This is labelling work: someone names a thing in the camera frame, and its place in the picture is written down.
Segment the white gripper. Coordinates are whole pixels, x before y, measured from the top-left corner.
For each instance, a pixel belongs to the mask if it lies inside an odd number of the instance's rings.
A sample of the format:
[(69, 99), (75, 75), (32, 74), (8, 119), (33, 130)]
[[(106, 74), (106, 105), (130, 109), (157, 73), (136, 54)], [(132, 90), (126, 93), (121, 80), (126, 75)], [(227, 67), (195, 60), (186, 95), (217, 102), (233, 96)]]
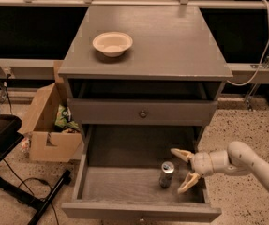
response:
[(187, 150), (172, 148), (171, 153), (184, 162), (191, 162), (194, 172), (189, 172), (184, 182), (177, 189), (179, 194), (187, 192), (190, 188), (195, 186), (201, 177), (210, 176), (213, 174), (213, 165), (208, 153), (196, 153), (195, 155)]

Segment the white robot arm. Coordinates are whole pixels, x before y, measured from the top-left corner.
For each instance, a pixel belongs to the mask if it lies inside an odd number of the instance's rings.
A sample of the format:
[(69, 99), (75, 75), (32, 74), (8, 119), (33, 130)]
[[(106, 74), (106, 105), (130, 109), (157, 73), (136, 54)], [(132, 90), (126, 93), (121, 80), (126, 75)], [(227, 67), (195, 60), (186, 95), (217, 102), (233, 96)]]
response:
[(253, 174), (254, 177), (269, 192), (269, 163), (259, 157), (256, 152), (244, 142), (231, 142), (226, 150), (215, 152), (198, 152), (193, 154), (187, 150), (172, 148), (171, 153), (186, 163), (191, 164), (189, 172), (178, 188), (179, 194), (187, 192), (201, 178), (223, 173), (229, 176)]

